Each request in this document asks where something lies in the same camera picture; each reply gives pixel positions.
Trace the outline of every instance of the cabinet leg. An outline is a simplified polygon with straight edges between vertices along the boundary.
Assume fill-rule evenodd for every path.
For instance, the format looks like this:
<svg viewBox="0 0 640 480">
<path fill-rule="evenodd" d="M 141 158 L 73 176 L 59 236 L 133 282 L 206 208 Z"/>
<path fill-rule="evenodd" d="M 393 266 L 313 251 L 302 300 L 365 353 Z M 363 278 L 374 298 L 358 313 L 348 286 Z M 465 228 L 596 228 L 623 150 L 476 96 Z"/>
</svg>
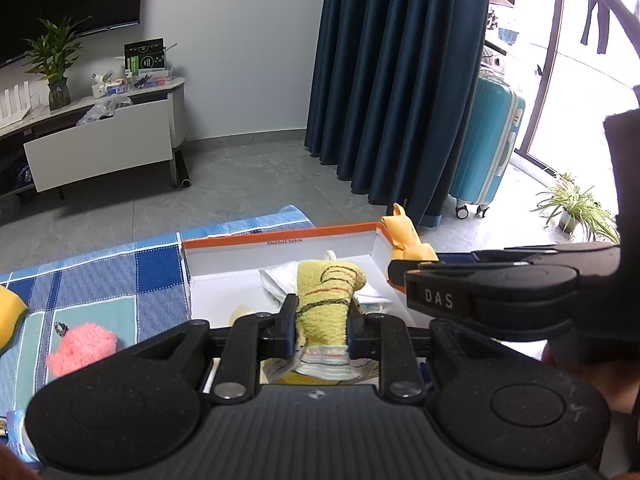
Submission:
<svg viewBox="0 0 640 480">
<path fill-rule="evenodd" d="M 169 170 L 171 170 L 171 185 L 178 187 L 178 169 L 175 167 L 175 152 L 173 158 L 169 161 Z"/>
</svg>

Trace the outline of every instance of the suitcase handle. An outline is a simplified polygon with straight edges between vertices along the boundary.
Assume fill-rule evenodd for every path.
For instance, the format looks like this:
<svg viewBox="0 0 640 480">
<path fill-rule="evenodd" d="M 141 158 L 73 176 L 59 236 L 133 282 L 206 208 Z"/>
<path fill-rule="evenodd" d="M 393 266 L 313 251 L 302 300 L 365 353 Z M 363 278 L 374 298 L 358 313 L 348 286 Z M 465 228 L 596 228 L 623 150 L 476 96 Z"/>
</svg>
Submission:
<svg viewBox="0 0 640 480">
<path fill-rule="evenodd" d="M 516 132 L 509 132 L 509 137 L 507 138 L 507 144 L 504 147 L 504 151 L 502 152 L 502 157 L 500 160 L 500 164 L 495 169 L 495 176 L 502 176 L 505 168 L 507 167 L 507 163 L 509 162 L 509 155 L 513 151 L 513 145 L 516 143 L 516 136 L 518 134 Z"/>
</svg>

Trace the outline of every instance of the suitcase wheel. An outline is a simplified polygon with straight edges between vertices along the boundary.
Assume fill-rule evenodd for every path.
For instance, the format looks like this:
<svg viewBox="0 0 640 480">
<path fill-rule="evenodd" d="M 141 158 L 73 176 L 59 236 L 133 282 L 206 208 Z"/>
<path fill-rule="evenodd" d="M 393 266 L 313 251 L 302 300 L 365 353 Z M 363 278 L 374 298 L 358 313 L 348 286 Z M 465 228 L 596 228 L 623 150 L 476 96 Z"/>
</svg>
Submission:
<svg viewBox="0 0 640 480">
<path fill-rule="evenodd" d="M 484 218 L 486 216 L 486 212 L 489 210 L 489 206 L 485 207 L 484 209 L 482 208 L 481 205 L 478 206 L 478 209 L 476 209 L 476 214 L 479 215 L 480 213 L 482 213 L 482 218 Z"/>
<path fill-rule="evenodd" d="M 461 220 L 469 216 L 469 209 L 466 208 L 466 205 L 456 208 L 456 216 Z"/>
</svg>

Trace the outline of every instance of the ribbed black surface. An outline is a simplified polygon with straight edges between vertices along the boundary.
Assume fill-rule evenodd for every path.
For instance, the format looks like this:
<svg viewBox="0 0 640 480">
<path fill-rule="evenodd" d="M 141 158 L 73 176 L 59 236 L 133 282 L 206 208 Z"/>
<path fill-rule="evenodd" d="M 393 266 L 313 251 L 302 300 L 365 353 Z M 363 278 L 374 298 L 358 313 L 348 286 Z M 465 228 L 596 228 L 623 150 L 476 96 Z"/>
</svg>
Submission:
<svg viewBox="0 0 640 480">
<path fill-rule="evenodd" d="M 264 386 L 251 402 L 215 408 L 178 453 L 118 480 L 532 480 L 485 469 L 449 449 L 418 408 L 373 386 Z M 171 422 L 167 421 L 167 431 Z M 47 470 L 46 478 L 96 478 Z M 582 466 L 545 480 L 602 478 Z"/>
</svg>

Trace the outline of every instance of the blue checkered cloth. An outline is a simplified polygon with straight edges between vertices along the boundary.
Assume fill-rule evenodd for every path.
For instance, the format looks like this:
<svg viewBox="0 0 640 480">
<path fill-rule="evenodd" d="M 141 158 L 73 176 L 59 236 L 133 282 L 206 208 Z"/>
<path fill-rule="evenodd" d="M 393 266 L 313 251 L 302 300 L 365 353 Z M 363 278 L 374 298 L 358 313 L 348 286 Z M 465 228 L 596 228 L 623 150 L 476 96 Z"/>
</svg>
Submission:
<svg viewBox="0 0 640 480">
<path fill-rule="evenodd" d="M 50 377 L 46 356 L 60 342 L 53 326 L 93 322 L 126 348 L 187 321 L 190 316 L 180 262 L 180 240 L 311 228 L 294 206 L 278 213 L 172 233 L 18 270 L 0 276 L 22 298 L 28 314 L 0 356 L 0 415 L 25 409 Z"/>
</svg>

